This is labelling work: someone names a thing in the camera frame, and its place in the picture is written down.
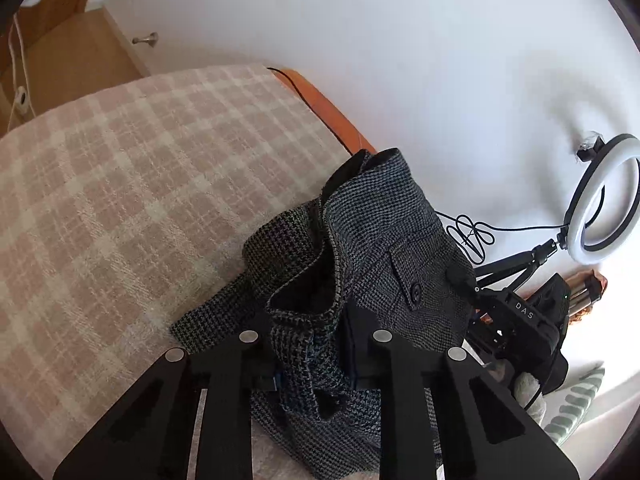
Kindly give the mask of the gloved right hand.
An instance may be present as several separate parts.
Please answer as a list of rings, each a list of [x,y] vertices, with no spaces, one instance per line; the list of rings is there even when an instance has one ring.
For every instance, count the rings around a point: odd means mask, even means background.
[[[547,411],[547,402],[542,394],[536,397],[531,406],[529,401],[538,392],[540,383],[529,373],[515,374],[513,366],[507,360],[490,362],[485,365],[485,370],[495,379],[498,384],[506,387],[513,394],[518,404],[529,414],[529,416],[539,425]]]

